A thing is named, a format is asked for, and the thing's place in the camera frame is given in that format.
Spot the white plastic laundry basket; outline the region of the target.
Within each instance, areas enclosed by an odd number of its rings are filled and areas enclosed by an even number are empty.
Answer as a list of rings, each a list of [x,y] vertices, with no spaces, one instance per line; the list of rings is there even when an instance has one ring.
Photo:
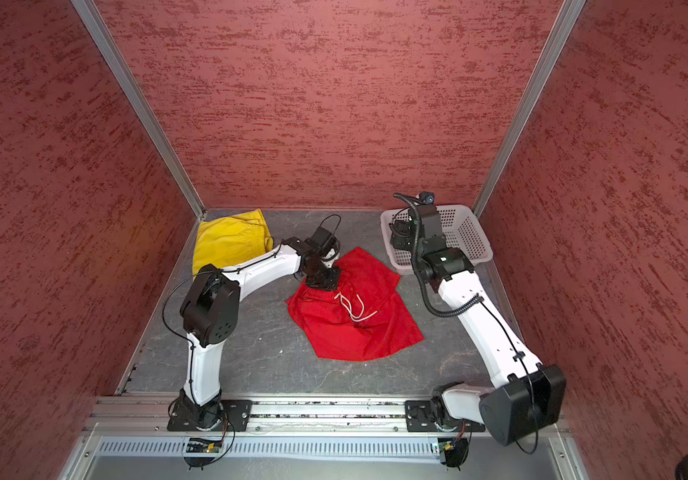
[[[473,211],[464,205],[440,205],[437,207],[442,230],[450,247],[461,249],[473,265],[489,262],[494,252]],[[380,227],[385,249],[394,269],[401,275],[412,275],[410,254],[391,245],[390,224],[396,220],[408,220],[408,210],[393,209],[380,215]]]

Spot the red shorts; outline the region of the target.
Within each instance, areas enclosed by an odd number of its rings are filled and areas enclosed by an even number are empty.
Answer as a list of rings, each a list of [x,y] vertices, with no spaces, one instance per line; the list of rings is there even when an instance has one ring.
[[[322,359],[367,362],[389,357],[424,340],[397,292],[401,276],[358,247],[335,265],[330,291],[302,283],[287,300],[291,319]]]

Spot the yellow shorts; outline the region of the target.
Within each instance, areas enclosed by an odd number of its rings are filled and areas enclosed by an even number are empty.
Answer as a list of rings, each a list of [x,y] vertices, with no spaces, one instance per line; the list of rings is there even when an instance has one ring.
[[[231,267],[259,257],[274,247],[261,210],[218,218],[199,225],[193,252],[192,273],[211,264]]]

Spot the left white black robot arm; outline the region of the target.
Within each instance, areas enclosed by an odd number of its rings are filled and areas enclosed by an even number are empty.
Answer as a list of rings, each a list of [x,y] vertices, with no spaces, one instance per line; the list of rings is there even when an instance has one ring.
[[[169,431],[210,432],[228,426],[221,363],[226,341],[238,326],[241,302],[274,281],[297,274],[310,288],[336,290],[339,251],[335,235],[318,228],[310,238],[291,237],[242,264],[226,268],[207,264],[193,275],[179,310],[184,330],[180,337],[189,347],[187,377],[169,407]]]

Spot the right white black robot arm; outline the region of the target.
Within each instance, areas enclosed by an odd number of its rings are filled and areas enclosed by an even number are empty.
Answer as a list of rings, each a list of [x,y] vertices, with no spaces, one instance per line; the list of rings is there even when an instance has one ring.
[[[433,399],[433,420],[480,424],[502,445],[537,438],[559,420],[567,379],[547,366],[516,335],[489,299],[473,261],[449,243],[442,214],[427,200],[405,198],[405,207],[384,213],[391,251],[407,253],[430,314],[456,318],[477,348],[491,385],[458,383]]]

